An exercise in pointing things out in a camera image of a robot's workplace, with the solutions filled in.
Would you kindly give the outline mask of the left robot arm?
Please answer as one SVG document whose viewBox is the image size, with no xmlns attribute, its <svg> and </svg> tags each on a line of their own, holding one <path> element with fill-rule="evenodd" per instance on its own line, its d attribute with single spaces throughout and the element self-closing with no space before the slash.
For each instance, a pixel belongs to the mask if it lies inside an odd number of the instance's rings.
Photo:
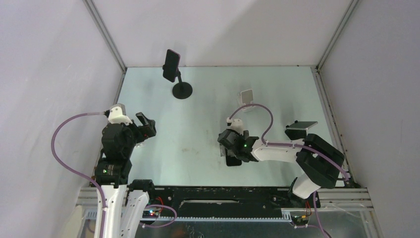
<svg viewBox="0 0 420 238">
<path fill-rule="evenodd" d="M 139 112 L 136 117 L 141 126 L 137 126 L 119 107 L 104 115 L 108 123 L 102 130 L 102 158 L 95 169 L 95 181 L 100 186 L 97 236 L 133 238 L 144 209 L 156 202 L 157 194 L 151 180 L 128 183 L 130 157 L 137 145 L 156 135 L 156 122 Z"/>
</svg>

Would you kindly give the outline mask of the black phone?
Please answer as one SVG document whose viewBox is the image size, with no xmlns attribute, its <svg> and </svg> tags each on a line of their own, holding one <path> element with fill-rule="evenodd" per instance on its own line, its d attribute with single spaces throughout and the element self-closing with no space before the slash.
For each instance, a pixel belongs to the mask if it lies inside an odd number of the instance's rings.
<svg viewBox="0 0 420 238">
<path fill-rule="evenodd" d="M 242 161 L 233 156 L 225 156 L 226 165 L 228 167 L 236 167 L 242 165 Z"/>
<path fill-rule="evenodd" d="M 287 125 L 286 129 L 287 130 L 308 130 L 312 127 L 314 127 L 315 125 L 317 125 L 318 122 L 317 121 L 294 121 L 294 123 Z"/>
</svg>

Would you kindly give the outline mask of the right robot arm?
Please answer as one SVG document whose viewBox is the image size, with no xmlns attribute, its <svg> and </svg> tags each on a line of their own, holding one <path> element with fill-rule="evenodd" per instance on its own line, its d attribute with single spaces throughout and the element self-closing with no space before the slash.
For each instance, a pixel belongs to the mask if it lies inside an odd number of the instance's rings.
<svg viewBox="0 0 420 238">
<path fill-rule="evenodd" d="M 344 154 L 313 133 L 303 139 L 274 143 L 249 136 L 247 131 L 240 134 L 226 129 L 217 141 L 225 156 L 245 163 L 276 161 L 298 165 L 303 172 L 293 181 L 288 193 L 288 201 L 294 207 L 303 206 L 320 188 L 335 188 L 340 175 L 347 178 L 342 168 Z"/>
</svg>

